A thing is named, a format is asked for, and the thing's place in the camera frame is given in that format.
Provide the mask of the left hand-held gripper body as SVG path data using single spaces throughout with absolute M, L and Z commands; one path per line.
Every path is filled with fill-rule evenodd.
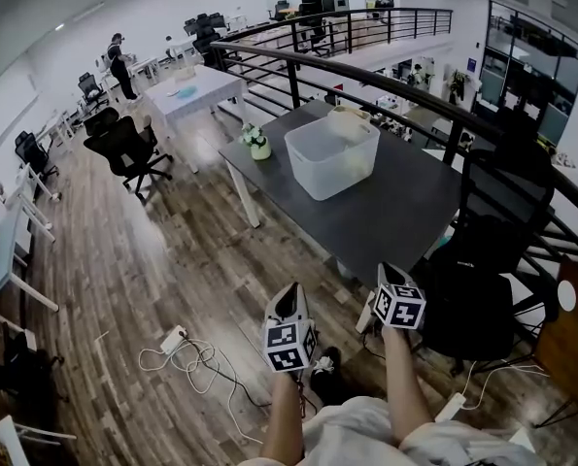
M 312 319 L 300 283 L 291 283 L 267 304 L 263 322 L 263 354 L 274 373 L 307 369 L 317 347 Z

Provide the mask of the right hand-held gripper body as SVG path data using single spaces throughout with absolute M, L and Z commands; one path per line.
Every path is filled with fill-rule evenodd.
M 426 301 L 416 282 L 387 262 L 378 265 L 377 277 L 374 315 L 386 326 L 417 330 L 422 324 Z

